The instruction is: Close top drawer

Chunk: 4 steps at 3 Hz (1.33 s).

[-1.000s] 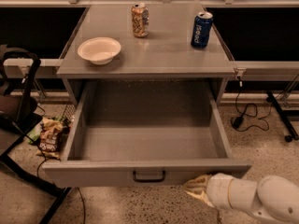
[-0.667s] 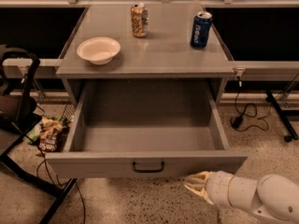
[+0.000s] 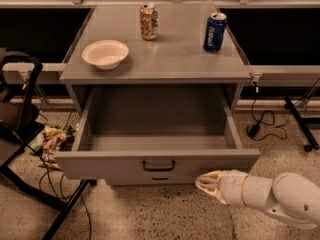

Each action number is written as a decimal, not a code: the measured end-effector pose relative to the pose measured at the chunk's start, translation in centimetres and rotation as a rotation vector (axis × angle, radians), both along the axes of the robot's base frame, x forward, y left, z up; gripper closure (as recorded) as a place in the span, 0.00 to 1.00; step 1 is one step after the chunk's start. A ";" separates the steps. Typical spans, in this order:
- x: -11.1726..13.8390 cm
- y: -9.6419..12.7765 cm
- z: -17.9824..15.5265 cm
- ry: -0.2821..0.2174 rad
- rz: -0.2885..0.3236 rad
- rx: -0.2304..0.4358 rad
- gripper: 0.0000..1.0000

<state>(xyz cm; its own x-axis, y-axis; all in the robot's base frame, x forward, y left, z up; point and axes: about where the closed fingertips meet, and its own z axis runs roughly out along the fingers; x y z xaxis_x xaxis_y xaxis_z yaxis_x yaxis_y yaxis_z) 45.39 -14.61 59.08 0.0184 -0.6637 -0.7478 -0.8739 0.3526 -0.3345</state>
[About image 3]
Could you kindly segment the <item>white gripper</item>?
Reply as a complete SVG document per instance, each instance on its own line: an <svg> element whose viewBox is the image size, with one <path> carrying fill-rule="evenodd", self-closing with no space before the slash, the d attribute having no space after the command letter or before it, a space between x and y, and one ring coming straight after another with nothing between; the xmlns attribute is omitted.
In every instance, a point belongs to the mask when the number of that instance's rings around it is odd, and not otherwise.
<svg viewBox="0 0 320 240"><path fill-rule="evenodd" d="M247 177L247 173L238 170L217 170L200 175L195 185L223 204L244 207L243 185Z"/></svg>

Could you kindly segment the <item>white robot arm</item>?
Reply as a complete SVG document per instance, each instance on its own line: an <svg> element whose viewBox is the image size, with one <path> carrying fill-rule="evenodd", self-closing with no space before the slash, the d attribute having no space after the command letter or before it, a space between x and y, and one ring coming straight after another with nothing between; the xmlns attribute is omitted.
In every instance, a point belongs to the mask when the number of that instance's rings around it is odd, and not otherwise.
<svg viewBox="0 0 320 240"><path fill-rule="evenodd" d="M195 185L223 204L256 209L298 229L320 226L320 187L296 173L271 179L218 170L200 175Z"/></svg>

